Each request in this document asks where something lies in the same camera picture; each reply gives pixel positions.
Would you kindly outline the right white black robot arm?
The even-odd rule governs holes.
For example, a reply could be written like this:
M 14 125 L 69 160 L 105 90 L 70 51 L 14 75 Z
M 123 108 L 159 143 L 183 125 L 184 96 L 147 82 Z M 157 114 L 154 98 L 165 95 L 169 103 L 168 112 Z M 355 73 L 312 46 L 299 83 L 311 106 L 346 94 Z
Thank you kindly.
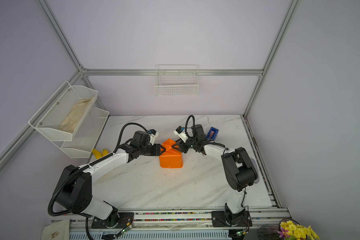
M 188 134 L 187 128 L 179 126 L 174 134 L 180 139 L 172 145 L 172 148 L 187 153 L 189 149 L 221 160 L 226 180 L 231 187 L 230 198 L 225 204 L 224 218 L 221 223 L 234 227 L 248 217 L 248 206 L 245 204 L 247 189 L 254 185 L 258 179 L 256 164 L 249 157 L 246 149 L 240 147 L 230 149 L 227 146 L 216 143 L 207 138 L 202 125 L 191 127 L 192 135 Z

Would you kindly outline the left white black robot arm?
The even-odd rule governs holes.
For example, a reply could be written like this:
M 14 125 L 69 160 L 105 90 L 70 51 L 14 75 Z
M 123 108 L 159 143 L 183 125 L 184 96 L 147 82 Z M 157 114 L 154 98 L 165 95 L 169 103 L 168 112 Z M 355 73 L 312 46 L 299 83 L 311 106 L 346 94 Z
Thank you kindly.
M 137 131 L 131 139 L 118 144 L 113 152 L 96 161 L 79 167 L 67 166 L 54 190 L 48 213 L 51 216 L 72 213 L 108 222 L 117 221 L 118 209 L 93 196 L 93 183 L 139 156 L 160 156 L 165 148 L 155 143 L 158 135 L 153 129 L 147 132 Z

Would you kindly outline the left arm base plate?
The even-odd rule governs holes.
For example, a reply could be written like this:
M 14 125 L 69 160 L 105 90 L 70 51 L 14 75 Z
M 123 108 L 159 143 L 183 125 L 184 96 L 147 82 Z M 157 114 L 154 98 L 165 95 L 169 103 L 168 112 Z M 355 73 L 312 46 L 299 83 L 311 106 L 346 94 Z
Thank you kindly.
M 124 229 L 128 224 L 132 224 L 135 214 L 133 212 L 118 212 L 112 214 L 106 220 L 94 218 L 92 229 Z

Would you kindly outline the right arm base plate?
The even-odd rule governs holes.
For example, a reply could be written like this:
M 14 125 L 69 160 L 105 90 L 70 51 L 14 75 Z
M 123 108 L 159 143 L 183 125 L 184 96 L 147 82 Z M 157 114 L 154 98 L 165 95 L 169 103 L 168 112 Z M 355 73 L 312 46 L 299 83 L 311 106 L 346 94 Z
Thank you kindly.
M 213 227 L 251 227 L 252 220 L 250 219 L 250 213 L 247 210 L 243 210 L 237 214 L 232 214 L 228 210 L 226 211 L 212 211 L 212 224 Z

